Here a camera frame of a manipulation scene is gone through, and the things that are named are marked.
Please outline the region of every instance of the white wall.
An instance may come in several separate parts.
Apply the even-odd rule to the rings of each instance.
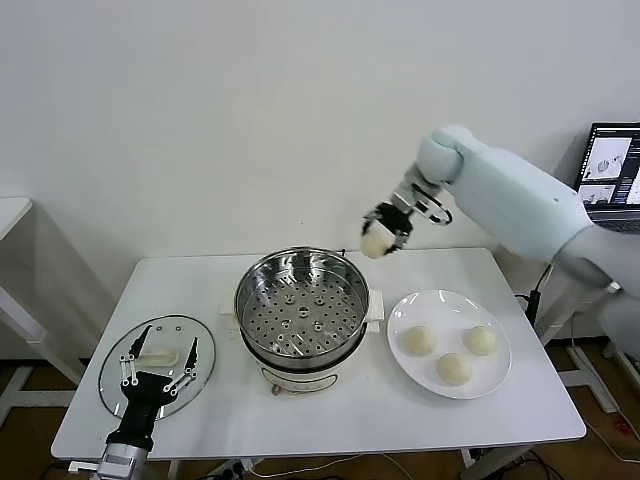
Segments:
[[[141,256],[354,248],[449,122],[549,171],[637,119],[636,0],[0,4],[0,196],[112,295]],[[413,247],[491,245],[472,222]]]

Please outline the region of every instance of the laptop screen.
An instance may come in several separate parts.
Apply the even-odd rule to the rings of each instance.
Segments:
[[[587,210],[640,208],[640,123],[594,123],[575,189]]]

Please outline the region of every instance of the white table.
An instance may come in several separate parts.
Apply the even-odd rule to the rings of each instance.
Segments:
[[[53,442],[52,454],[65,459],[95,459],[102,454],[107,434],[118,424],[96,389],[102,362],[131,328],[171,313],[204,322],[214,335],[217,359],[200,395],[157,423],[151,459],[526,446],[586,433],[488,250],[403,251],[375,261],[358,253],[348,256],[369,287],[383,292],[387,315],[405,295],[434,288],[460,292],[491,311],[513,350],[513,366],[502,387],[469,401],[423,390],[394,362],[383,326],[381,333],[367,334],[349,371],[334,387],[316,395],[275,397],[244,348],[233,320],[218,314],[242,273],[259,257],[149,258],[138,263],[118,303]],[[478,475],[487,468],[495,469],[527,448],[494,450],[489,461],[481,460],[466,470],[471,472],[467,478],[481,478]]]
[[[0,240],[31,209],[28,198],[0,198]],[[75,383],[80,382],[84,365],[67,352],[60,340],[48,332],[7,290],[0,286],[0,318],[45,360]],[[66,407],[73,392],[23,391],[31,367],[19,367],[0,395],[0,426],[14,407]]]

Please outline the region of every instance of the steamed bun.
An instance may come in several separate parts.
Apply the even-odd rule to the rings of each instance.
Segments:
[[[471,364],[459,353],[447,353],[438,360],[438,375],[449,385],[464,385],[471,380]]]
[[[413,355],[429,355],[438,346],[438,338],[428,327],[411,327],[404,333],[404,346]]]
[[[369,258],[383,257],[396,241],[396,237],[379,221],[369,225],[367,233],[360,239],[360,251]]]
[[[465,347],[475,355],[491,355],[498,347],[496,334],[489,327],[477,326],[464,332]]]

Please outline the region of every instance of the laptop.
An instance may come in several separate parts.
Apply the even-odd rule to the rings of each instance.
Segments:
[[[640,123],[594,123],[575,190],[593,223],[640,234]]]

